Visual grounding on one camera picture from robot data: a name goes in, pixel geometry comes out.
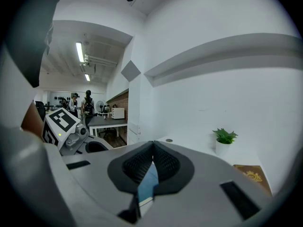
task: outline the floor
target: floor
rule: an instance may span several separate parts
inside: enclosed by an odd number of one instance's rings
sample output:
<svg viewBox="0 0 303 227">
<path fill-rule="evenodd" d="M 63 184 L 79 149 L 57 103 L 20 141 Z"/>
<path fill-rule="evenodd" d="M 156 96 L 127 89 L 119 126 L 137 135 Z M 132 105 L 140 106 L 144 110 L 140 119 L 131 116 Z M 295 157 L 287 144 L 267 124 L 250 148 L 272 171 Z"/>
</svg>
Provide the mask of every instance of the floor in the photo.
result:
<svg viewBox="0 0 303 227">
<path fill-rule="evenodd" d="M 117 137 L 116 131 L 111 131 L 110 133 L 107 133 L 106 137 L 104 138 L 104 134 L 100 134 L 98 132 L 98 137 L 105 139 L 105 141 L 110 144 L 113 148 L 121 147 L 121 146 L 126 146 L 124 141 L 120 138 Z"/>
</svg>

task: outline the desk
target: desk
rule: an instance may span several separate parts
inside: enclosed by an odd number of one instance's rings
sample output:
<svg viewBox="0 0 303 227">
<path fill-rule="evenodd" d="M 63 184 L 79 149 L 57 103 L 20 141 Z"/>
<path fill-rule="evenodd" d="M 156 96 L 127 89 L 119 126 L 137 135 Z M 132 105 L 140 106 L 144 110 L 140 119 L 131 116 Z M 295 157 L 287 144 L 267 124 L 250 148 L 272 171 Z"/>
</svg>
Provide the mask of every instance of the desk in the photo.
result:
<svg viewBox="0 0 303 227">
<path fill-rule="evenodd" d="M 115 127 L 117 131 L 117 137 L 119 137 L 119 127 L 121 126 L 127 126 L 127 121 L 125 119 L 104 119 L 103 117 L 93 117 L 92 120 L 88 123 L 89 132 L 91 135 L 94 135 L 94 129 L 97 134 L 96 129 Z"/>
<path fill-rule="evenodd" d="M 112 112 L 109 112 L 109 113 L 98 113 L 98 116 L 103 116 L 103 115 L 107 115 L 107 114 L 112 114 Z"/>
<path fill-rule="evenodd" d="M 52 111 L 53 111 L 53 107 L 54 105 L 44 105 L 45 108 L 52 108 Z"/>
<path fill-rule="evenodd" d="M 254 149 L 246 148 L 244 146 L 237 145 L 236 143 L 232 144 L 228 152 L 219 157 L 215 153 L 215 149 L 212 148 L 210 144 L 202 144 L 199 136 L 187 135 L 184 137 L 182 134 L 171 134 L 165 137 L 158 139 L 158 141 L 166 142 L 166 139 L 173 140 L 171 144 L 183 146 L 192 150 L 203 152 L 226 161 L 228 164 L 232 165 L 249 165 L 249 166 L 260 166 L 264 172 L 265 177 L 267 178 L 270 189 L 269 178 L 266 175 L 265 168 L 263 167 L 259 157 L 257 156 Z"/>
</svg>

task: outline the potted plant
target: potted plant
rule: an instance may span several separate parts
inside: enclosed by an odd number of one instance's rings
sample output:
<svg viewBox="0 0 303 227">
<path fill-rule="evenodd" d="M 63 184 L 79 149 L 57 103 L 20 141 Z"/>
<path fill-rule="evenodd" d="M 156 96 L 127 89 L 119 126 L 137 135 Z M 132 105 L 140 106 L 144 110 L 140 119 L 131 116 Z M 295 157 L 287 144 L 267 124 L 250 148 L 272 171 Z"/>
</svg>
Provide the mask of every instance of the potted plant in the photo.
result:
<svg viewBox="0 0 303 227">
<path fill-rule="evenodd" d="M 216 154 L 223 156 L 228 151 L 229 146 L 234 142 L 234 138 L 237 138 L 238 135 L 234 132 L 228 133 L 223 128 L 213 132 L 217 135 Z"/>
</svg>

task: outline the brown book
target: brown book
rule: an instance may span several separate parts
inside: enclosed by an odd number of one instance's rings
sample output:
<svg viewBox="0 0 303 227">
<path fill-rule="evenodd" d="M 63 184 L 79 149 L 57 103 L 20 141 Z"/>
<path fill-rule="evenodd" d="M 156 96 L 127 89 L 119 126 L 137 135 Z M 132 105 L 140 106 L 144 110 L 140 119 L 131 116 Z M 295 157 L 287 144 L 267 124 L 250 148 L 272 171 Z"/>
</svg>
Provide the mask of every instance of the brown book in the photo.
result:
<svg viewBox="0 0 303 227">
<path fill-rule="evenodd" d="M 260 166 L 246 166 L 246 165 L 233 165 L 235 168 L 243 172 L 244 175 L 251 180 L 257 182 L 264 187 L 272 196 L 268 181 L 264 175 L 264 172 Z"/>
</svg>

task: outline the fluorescent light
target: fluorescent light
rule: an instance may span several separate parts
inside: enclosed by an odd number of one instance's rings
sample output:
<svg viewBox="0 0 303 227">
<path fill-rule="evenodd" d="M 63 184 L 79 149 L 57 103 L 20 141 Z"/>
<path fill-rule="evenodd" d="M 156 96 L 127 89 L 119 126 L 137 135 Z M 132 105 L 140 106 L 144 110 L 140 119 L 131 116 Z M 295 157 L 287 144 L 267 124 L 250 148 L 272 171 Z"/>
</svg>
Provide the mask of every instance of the fluorescent light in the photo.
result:
<svg viewBox="0 0 303 227">
<path fill-rule="evenodd" d="M 88 74 L 85 74 L 85 77 L 86 77 L 86 80 L 87 80 L 87 81 L 90 81 L 89 75 L 88 75 Z"/>
<path fill-rule="evenodd" d="M 83 53 L 82 53 L 82 44 L 80 42 L 77 42 L 76 47 L 77 47 L 77 52 L 78 52 L 80 62 L 84 62 Z"/>
</svg>

